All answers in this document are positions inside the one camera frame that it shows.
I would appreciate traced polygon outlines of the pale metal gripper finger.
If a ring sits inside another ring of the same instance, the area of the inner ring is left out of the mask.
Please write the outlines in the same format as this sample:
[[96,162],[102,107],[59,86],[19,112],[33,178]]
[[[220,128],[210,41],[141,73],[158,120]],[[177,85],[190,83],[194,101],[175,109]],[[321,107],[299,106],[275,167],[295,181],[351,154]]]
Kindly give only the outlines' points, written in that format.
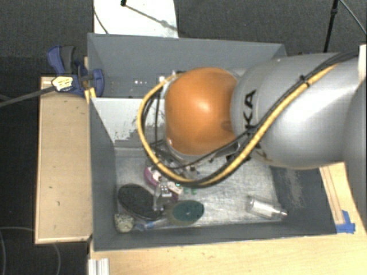
[[162,211],[161,194],[162,194],[162,186],[159,184],[154,190],[154,197],[153,197],[154,211]]
[[166,185],[161,185],[161,195],[160,195],[160,209],[163,210],[164,207],[171,202],[173,193],[169,190]]

